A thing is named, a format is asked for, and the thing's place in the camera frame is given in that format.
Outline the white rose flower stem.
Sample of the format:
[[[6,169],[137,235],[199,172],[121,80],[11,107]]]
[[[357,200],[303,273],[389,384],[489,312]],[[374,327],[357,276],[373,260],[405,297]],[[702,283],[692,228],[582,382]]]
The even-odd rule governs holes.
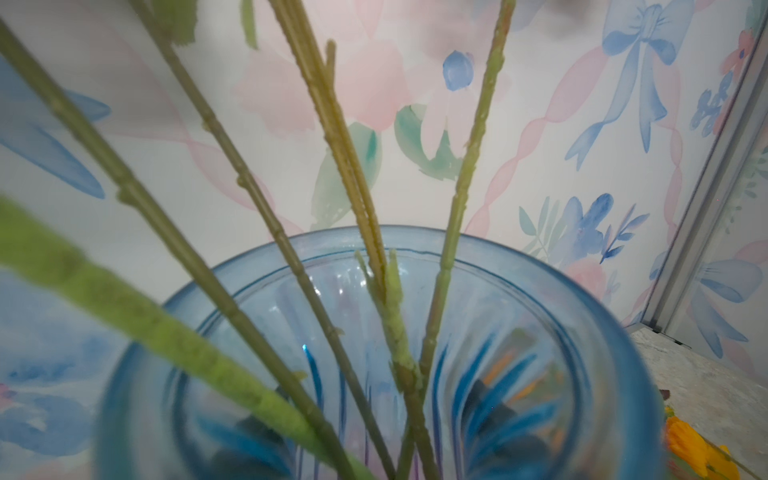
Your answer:
[[[58,85],[32,56],[6,23],[1,24],[1,53],[35,91],[41,101],[72,136],[88,151],[100,167],[118,186],[121,202],[136,208],[162,242],[205,291],[238,331],[245,343],[263,362],[272,376],[293,400],[290,408],[311,431],[310,441],[315,443],[317,457],[326,455],[344,479],[356,479],[355,468],[349,460],[333,428],[308,397],[297,377],[289,370],[278,353],[242,312],[233,297],[227,293],[213,271],[191,246],[179,229],[162,210],[154,197],[135,177],[114,148],[84,116]]]

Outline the white lisianthus flower stem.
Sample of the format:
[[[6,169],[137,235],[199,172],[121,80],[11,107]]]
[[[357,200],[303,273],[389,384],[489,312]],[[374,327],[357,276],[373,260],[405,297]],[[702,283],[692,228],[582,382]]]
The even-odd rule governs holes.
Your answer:
[[[341,468],[329,442],[287,400],[8,197],[1,199],[1,264],[202,380],[318,460]]]

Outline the orange poppy flower spray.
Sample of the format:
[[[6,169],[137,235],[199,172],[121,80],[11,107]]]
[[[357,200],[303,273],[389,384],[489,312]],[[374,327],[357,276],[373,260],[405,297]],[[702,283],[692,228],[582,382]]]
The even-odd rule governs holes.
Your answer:
[[[406,406],[404,433],[417,447],[424,477],[438,479],[440,473],[419,394],[419,388],[425,385],[424,374],[410,352],[401,313],[404,294],[396,253],[385,249],[373,199],[334,89],[335,62],[331,53],[335,44],[330,41],[325,51],[320,50],[301,1],[272,1],[270,6],[307,86],[368,254],[369,292],[379,311],[393,377]]]

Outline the orange ranunculus flower spray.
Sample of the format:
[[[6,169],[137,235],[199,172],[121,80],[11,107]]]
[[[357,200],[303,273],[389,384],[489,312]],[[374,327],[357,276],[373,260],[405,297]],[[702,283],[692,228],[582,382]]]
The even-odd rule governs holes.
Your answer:
[[[718,446],[705,439],[669,406],[665,407],[664,446],[667,452],[664,479],[759,479],[737,461],[725,445]]]

